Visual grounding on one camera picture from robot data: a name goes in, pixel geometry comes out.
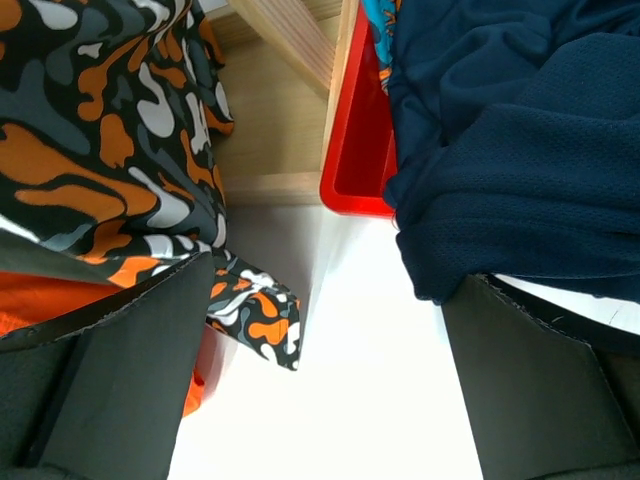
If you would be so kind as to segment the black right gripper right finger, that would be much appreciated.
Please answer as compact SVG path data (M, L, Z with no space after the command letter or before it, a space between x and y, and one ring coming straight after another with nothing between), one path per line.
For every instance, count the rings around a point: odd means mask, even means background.
M638 477L636 334L485 276L442 311L485 478Z

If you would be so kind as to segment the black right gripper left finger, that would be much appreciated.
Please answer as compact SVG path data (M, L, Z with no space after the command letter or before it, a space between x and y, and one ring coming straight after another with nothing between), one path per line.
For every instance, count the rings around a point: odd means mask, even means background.
M1 341L5 479L164 479L214 261L153 278Z

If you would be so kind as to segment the navy blue shorts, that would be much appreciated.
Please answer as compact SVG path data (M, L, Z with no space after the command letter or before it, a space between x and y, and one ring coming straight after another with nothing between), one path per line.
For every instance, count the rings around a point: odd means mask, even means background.
M639 5L406 1L386 199L415 295L493 274L639 298Z

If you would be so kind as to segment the colourful graphic print shorts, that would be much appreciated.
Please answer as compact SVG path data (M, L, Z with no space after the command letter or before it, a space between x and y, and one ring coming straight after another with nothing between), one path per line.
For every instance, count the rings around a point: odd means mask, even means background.
M392 42L402 0L362 0L361 4L373 37L381 88L387 94L393 66Z

